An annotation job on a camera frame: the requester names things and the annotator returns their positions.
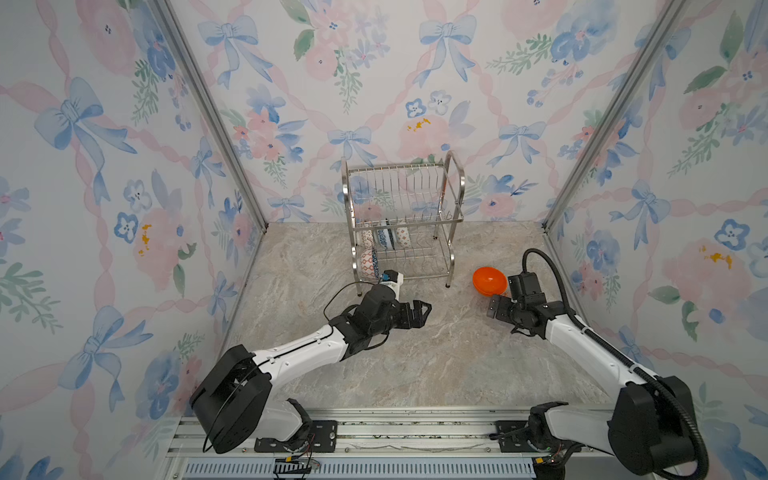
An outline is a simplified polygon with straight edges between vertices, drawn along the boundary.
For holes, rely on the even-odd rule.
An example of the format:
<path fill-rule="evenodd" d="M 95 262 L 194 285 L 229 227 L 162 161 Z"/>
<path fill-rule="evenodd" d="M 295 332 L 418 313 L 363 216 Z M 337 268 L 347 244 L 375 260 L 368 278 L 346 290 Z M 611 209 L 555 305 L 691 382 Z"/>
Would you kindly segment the orange plastic bowl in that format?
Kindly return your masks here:
<path fill-rule="evenodd" d="M 507 277 L 493 267 L 480 267 L 472 275 L 472 284 L 483 296 L 504 295 L 508 288 Z"/>

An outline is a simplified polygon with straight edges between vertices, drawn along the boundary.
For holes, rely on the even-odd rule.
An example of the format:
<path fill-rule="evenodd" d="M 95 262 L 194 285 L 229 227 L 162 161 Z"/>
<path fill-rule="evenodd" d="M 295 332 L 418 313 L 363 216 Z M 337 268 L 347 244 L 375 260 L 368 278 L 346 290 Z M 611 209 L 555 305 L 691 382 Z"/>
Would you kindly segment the blue floral bowl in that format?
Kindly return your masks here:
<path fill-rule="evenodd" d="M 396 235 L 390 228 L 388 220 L 379 221 L 378 227 L 374 230 L 374 238 L 385 251 L 394 251 L 397 247 Z"/>

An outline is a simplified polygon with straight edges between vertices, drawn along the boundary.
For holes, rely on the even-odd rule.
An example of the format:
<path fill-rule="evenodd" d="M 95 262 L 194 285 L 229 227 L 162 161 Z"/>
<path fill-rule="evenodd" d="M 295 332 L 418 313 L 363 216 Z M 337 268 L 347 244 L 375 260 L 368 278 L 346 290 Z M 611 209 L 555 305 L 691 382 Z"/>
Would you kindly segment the maroon white pattern bowl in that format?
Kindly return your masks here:
<path fill-rule="evenodd" d="M 371 229 L 371 223 L 364 223 L 363 229 L 359 232 L 359 242 L 364 250 L 374 250 L 376 247 L 374 230 Z"/>

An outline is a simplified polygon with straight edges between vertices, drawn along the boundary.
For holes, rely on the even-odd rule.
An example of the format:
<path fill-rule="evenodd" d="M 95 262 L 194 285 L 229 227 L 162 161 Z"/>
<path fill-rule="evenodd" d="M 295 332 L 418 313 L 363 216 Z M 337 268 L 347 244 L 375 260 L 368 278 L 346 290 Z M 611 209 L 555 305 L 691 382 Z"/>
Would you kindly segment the green pattern bowl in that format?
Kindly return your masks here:
<path fill-rule="evenodd" d="M 398 225 L 394 228 L 395 238 L 401 249 L 411 248 L 413 243 L 409 229 L 405 225 Z"/>

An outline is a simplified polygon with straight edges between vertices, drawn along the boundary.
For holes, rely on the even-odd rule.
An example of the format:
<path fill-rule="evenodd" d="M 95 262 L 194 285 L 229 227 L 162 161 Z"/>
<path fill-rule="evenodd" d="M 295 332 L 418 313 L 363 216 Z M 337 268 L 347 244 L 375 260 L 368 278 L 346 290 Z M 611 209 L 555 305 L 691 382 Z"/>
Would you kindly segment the steel wire dish rack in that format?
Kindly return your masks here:
<path fill-rule="evenodd" d="M 350 166 L 344 161 L 341 179 L 356 281 L 366 281 L 360 275 L 364 249 L 358 240 L 363 224 L 370 222 L 375 230 L 380 220 L 388 220 L 393 231 L 405 225 L 413 245 L 401 249 L 397 244 L 394 251 L 385 251 L 375 240 L 380 273 L 395 270 L 405 280 L 440 279 L 445 287 L 452 286 L 456 269 L 454 237 L 464 220 L 467 182 L 453 151 L 441 157 L 429 155 L 410 163 L 381 166 Z"/>

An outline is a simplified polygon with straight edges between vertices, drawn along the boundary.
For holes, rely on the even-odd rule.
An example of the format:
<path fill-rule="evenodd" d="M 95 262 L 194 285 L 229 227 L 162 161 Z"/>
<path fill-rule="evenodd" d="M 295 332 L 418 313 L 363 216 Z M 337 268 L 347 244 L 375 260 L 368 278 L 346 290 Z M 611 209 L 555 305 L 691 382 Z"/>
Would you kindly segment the red geometric pattern bowl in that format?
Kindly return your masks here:
<path fill-rule="evenodd" d="M 377 281 L 374 277 L 372 263 L 371 263 L 371 250 L 364 250 L 360 256 L 360 275 L 366 281 Z"/>

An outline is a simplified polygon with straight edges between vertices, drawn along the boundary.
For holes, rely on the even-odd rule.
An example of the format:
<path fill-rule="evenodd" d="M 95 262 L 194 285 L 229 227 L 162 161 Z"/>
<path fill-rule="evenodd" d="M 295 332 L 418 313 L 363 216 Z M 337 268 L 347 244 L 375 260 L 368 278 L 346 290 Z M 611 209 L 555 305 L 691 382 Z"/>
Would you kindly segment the blue geometric pattern bowl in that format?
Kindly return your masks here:
<path fill-rule="evenodd" d="M 373 249 L 371 250 L 371 263 L 372 263 L 374 277 L 378 280 L 381 277 L 381 273 L 379 268 L 377 252 Z"/>

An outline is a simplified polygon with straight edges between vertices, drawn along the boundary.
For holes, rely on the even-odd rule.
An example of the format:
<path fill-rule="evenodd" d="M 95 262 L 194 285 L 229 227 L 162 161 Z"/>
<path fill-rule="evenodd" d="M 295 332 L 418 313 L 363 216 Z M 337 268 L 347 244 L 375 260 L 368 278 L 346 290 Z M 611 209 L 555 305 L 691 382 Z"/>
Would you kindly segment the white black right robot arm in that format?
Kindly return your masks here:
<path fill-rule="evenodd" d="M 527 443 L 543 453 L 542 465 L 562 467 L 589 447 L 612 455 L 635 475 L 677 479 L 693 465 L 703 479 L 710 459 L 698 428 L 689 387 L 675 376 L 660 377 L 622 353 L 590 328 L 564 301 L 548 301 L 533 272 L 509 279 L 511 294 L 490 298 L 489 317 L 513 333 L 548 341 L 586 371 L 613 402 L 610 412 L 550 401 L 532 407 L 525 426 L 498 428 L 501 445 Z"/>

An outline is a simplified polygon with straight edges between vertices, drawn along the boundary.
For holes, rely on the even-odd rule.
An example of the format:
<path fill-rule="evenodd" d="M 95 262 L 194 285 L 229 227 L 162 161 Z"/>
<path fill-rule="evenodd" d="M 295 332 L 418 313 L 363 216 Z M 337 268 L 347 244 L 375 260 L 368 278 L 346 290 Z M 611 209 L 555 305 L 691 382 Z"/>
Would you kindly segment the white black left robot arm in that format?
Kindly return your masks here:
<path fill-rule="evenodd" d="M 269 349 L 229 348 L 190 397 L 205 432 L 203 450 L 224 454 L 251 436 L 288 451 L 309 446 L 313 420 L 295 399 L 270 400 L 272 392 L 320 367 L 375 349 L 373 339 L 393 330 L 425 326 L 432 305 L 399 299 L 400 284 L 373 285 L 314 333 Z"/>

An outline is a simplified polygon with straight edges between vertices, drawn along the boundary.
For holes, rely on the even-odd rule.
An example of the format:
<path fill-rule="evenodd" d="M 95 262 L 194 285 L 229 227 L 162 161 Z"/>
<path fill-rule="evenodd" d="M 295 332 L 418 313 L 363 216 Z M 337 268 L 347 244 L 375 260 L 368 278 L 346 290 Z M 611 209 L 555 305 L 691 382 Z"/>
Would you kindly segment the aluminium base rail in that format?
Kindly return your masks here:
<path fill-rule="evenodd" d="M 546 457 L 565 459 L 569 479 L 629 479 L 631 473 L 594 447 L 536 448 L 522 434 L 525 408 L 416 407 L 312 409 L 335 424 L 296 458 L 262 451 L 253 437 L 218 455 L 203 448 L 198 421 L 180 422 L 160 479 L 536 479 Z"/>

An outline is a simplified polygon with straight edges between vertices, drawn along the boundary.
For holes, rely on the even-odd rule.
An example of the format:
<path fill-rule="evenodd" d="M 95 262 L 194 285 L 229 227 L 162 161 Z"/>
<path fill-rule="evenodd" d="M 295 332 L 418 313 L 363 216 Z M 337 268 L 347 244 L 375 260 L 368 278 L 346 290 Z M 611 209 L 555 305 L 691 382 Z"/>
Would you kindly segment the aluminium corner post right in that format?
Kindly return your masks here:
<path fill-rule="evenodd" d="M 651 25 L 651 29 L 646 37 L 646 43 L 638 50 L 630 64 L 626 72 L 626 78 L 608 104 L 603 119 L 595 130 L 594 137 L 587 142 L 574 169 L 567 177 L 563 189 L 557 195 L 552 209 L 543 220 L 542 228 L 545 233 L 549 234 L 557 222 L 564 217 L 564 211 L 570 199 L 576 193 L 582 179 L 591 168 L 592 162 L 614 132 L 619 121 L 623 118 L 625 110 L 634 99 L 636 90 L 646 75 L 650 73 L 652 64 L 660 55 L 664 45 L 671 38 L 680 22 L 681 15 L 687 7 L 688 1 L 685 0 L 666 1 L 662 5 L 656 21 Z"/>

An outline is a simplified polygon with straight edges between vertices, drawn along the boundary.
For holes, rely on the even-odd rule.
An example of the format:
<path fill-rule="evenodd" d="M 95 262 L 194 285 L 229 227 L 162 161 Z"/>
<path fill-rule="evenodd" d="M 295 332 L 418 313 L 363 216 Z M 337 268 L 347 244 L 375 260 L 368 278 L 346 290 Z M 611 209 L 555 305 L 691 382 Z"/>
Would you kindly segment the aluminium corner post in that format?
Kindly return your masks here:
<path fill-rule="evenodd" d="M 149 0 L 149 8 L 157 17 L 163 34 L 166 36 L 172 53 L 177 57 L 180 69 L 186 77 L 191 93 L 202 112 L 203 120 L 209 127 L 216 145 L 220 148 L 224 161 L 235 178 L 235 183 L 244 197 L 249 212 L 253 215 L 258 230 L 264 234 L 268 223 L 258 205 L 254 190 L 241 164 L 232 141 L 225 131 L 224 122 L 216 108 L 213 96 L 207 86 L 202 70 L 190 48 L 186 35 L 178 21 L 170 1 Z"/>
<path fill-rule="evenodd" d="M 688 1 L 685 0 L 666 1 L 662 5 L 656 21 L 651 25 L 651 29 L 646 37 L 646 43 L 638 50 L 630 64 L 626 72 L 626 78 L 608 104 L 603 119 L 595 130 L 594 137 L 587 142 L 574 169 L 567 177 L 563 189 L 557 195 L 552 209 L 543 220 L 542 228 L 545 233 L 549 234 L 557 222 L 564 217 L 564 211 L 570 199 L 576 193 L 582 179 L 591 168 L 592 162 L 614 132 L 619 121 L 623 118 L 625 110 L 634 99 L 636 90 L 646 75 L 650 73 L 652 64 L 660 55 L 664 45 L 671 38 L 680 22 L 681 15 L 687 7 Z"/>

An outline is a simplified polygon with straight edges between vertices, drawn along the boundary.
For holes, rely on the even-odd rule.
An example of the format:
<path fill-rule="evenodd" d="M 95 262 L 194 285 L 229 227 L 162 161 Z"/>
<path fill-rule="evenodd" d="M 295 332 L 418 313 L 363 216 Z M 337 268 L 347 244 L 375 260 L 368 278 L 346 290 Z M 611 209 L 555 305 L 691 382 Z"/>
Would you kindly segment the aluminium corner post left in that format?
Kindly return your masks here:
<path fill-rule="evenodd" d="M 213 96 L 207 86 L 202 70 L 190 48 L 186 35 L 178 21 L 170 1 L 149 0 L 149 8 L 157 17 L 163 34 L 166 36 L 172 53 L 177 57 L 180 69 L 186 77 L 191 93 L 202 112 L 203 120 L 209 127 L 216 145 L 220 148 L 224 161 L 235 178 L 235 183 L 244 197 L 249 212 L 253 215 L 258 230 L 264 234 L 268 223 L 258 205 L 254 190 L 241 164 L 232 141 L 225 131 L 224 122 L 216 108 Z"/>

